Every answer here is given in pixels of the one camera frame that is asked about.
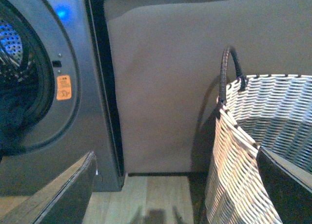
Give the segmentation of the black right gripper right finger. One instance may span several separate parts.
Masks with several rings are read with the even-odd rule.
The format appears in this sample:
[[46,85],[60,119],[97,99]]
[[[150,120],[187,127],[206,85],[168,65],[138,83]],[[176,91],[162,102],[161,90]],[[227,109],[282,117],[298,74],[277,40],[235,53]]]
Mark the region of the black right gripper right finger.
[[261,147],[256,157],[264,188],[284,224],[312,222],[312,174]]

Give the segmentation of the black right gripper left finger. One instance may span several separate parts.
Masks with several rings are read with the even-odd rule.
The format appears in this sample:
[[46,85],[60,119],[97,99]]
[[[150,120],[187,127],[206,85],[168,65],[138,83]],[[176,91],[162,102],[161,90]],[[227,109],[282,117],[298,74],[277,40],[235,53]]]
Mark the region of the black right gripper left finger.
[[94,187],[97,157],[86,153],[66,171],[1,217],[2,224],[80,224]]

